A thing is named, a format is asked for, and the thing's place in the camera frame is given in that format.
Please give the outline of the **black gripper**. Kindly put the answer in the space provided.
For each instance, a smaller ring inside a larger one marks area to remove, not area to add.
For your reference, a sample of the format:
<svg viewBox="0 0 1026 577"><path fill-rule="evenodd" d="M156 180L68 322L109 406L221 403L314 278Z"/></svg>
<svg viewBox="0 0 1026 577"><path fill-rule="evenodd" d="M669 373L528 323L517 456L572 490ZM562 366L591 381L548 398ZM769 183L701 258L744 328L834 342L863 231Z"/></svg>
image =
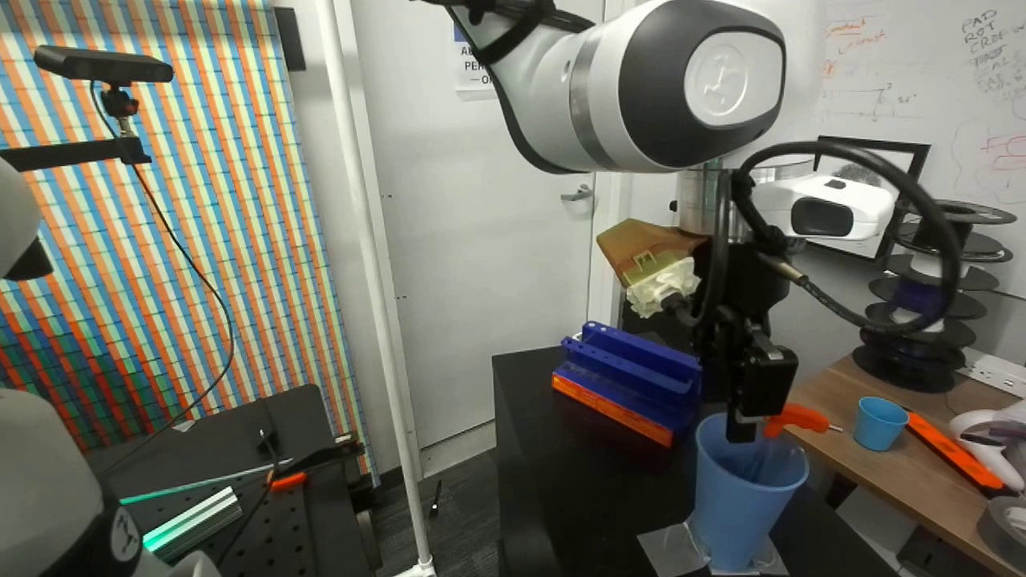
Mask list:
<svg viewBox="0 0 1026 577"><path fill-rule="evenodd" d="M784 294L783 277L750 243L729 251L701 347L705 386L729 398L729 440L752 442L755 420L783 410L799 356L769 331L769 309Z"/></svg>

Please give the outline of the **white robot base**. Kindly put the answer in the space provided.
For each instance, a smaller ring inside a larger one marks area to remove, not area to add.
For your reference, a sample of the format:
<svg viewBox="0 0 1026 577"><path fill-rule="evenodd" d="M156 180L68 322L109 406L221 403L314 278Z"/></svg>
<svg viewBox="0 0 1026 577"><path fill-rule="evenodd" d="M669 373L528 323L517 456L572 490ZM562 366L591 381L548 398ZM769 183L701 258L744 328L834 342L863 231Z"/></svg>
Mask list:
<svg viewBox="0 0 1026 577"><path fill-rule="evenodd" d="M52 274L25 177L0 162L0 278ZM0 577L133 577L139 526L101 487L55 403L0 389Z"/></svg>

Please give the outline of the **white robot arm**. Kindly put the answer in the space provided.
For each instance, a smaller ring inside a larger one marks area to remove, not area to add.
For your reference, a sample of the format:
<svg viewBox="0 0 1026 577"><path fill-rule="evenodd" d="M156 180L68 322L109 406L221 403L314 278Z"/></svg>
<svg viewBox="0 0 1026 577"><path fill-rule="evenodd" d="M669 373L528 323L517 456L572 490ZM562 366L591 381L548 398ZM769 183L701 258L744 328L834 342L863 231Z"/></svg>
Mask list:
<svg viewBox="0 0 1026 577"><path fill-rule="evenodd" d="M556 0L430 2L545 173L685 170L763 139L784 102L784 29L748 0L643 0L607 22Z"/></svg>

